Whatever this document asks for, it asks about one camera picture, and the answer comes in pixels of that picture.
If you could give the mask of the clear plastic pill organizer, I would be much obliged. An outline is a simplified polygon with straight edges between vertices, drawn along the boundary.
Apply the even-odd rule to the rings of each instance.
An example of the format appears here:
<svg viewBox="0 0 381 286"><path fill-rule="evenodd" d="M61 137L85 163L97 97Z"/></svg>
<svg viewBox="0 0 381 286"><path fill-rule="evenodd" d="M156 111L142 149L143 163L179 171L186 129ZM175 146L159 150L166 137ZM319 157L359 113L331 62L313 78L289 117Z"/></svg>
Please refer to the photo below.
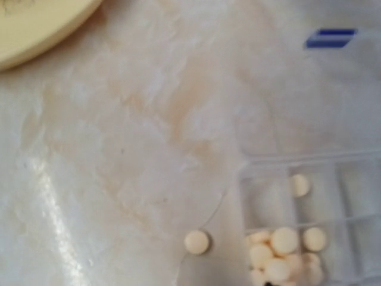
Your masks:
<svg viewBox="0 0 381 286"><path fill-rule="evenodd" d="M298 30L257 71L235 124L235 244L290 227L307 264L293 285L379 285L380 29ZM311 188L294 197L299 173ZM317 252L302 239L313 227L327 235Z"/></svg>

